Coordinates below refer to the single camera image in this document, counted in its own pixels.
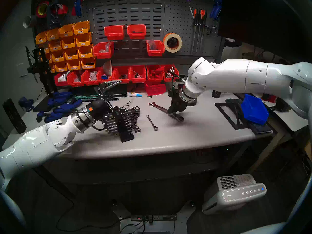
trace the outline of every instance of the glue tube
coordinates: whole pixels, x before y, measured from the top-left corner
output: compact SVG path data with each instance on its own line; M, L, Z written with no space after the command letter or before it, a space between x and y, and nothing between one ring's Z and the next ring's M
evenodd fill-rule
M128 96L133 96L133 97L143 97L142 95L140 95L138 93L134 93L134 92L130 92L130 91L127 92L127 95Z

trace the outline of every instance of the pegboard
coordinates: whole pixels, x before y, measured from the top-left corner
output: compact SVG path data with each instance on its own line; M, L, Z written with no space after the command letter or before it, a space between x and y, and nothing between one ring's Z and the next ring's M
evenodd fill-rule
M163 37L174 32L181 36L183 45L177 53L165 51L163 57L176 56L204 56L218 58L220 47L223 47L222 38L217 36L218 22L209 19L209 13L213 7L213 0L192 0L192 10L206 9L206 25L215 27L209 35L204 30L202 40L202 52L199 52L202 27L196 27L194 50L191 52L194 26L193 18L186 0L84 0L82 4L82 17L72 16L71 10L74 0L66 0L69 10L63 24L90 21L92 43L106 42L104 27L110 25L124 25L124 40L114 41L114 58L147 58L146 40L163 40ZM130 40L127 35L127 25L145 24L147 34L144 40Z
M186 0L165 0L165 20L164 20L165 33L167 34L170 32L174 32L180 35L183 42L182 48L177 53L175 53L176 55L183 56L198 55L198 56L217 57L219 53L221 37L218 36L219 22L212 20L212 18L209 18L209 13L213 7L212 2L213 0L211 0L211 3L209 4L199 2L199 0L197 1L192 0L192 2L190 3L192 11L194 11L195 8L198 10L200 9L207 10L208 15L206 19L206 25L212 28L204 29L203 27L192 26L193 17L189 9L189 2L187 2ZM203 34L202 47L201 51L199 51L202 34Z

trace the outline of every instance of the ratcheting wrench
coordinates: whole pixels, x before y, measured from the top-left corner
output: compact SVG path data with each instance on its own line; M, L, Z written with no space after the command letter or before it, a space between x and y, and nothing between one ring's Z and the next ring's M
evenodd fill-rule
M159 105L156 105L154 101L152 101L152 103L149 103L149 106L153 106L155 108L157 108L158 110L161 110L163 111L164 113L166 113L168 116L170 116L171 118L177 120L178 122L183 122L184 121L184 118L176 113L172 113L172 114L168 114L168 110L159 106Z
M154 125L154 123L152 122L152 120L149 118L149 115L146 115L147 119L149 120L149 122L152 124L152 126L154 127L155 131L158 131L158 127Z

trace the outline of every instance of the workbench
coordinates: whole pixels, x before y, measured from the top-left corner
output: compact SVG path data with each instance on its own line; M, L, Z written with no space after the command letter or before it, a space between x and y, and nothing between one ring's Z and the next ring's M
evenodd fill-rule
M168 108L171 98L167 93L148 97L134 97L130 107L139 106L141 109L137 125L140 133L134 133L134 140L121 143L118 136L109 134L106 131L97 131L93 128L87 129L83 134L76 134L75 144L58 157L63 158L115 158L140 156L148 154L163 154L191 149L212 148L238 142L255 139L255 134L250 129L235 130L224 118L221 112L214 105L225 102L226 99L237 99L233 94L223 93L220 98L213 98L208 90L198 97L196 106L187 107L181 113L184 122L179 123L170 118L160 110L148 105L154 101L156 104ZM131 97L121 97L113 101L113 106L122 107ZM146 115L149 115L158 131L154 131ZM44 124L44 121L37 123L37 113L28 112L22 117L27 131ZM103 128L101 122L95 124L97 128ZM3 149L9 147L21 134L13 129L3 145Z

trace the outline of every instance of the gray wall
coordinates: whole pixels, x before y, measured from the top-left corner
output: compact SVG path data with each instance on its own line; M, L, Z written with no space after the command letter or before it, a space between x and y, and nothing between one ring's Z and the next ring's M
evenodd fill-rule
M32 29L23 27L24 17L30 13L31 0L20 0L0 28L0 127L7 133L10 133L13 125L2 107L2 103L11 98L22 116L25 112L18 105L18 100L25 96L27 99L36 101L43 86L39 75L37 75L38 83L32 74L20 77L23 73L27 73L29 66L25 46L30 51L35 48ZM23 65L18 69L16 65L21 63Z

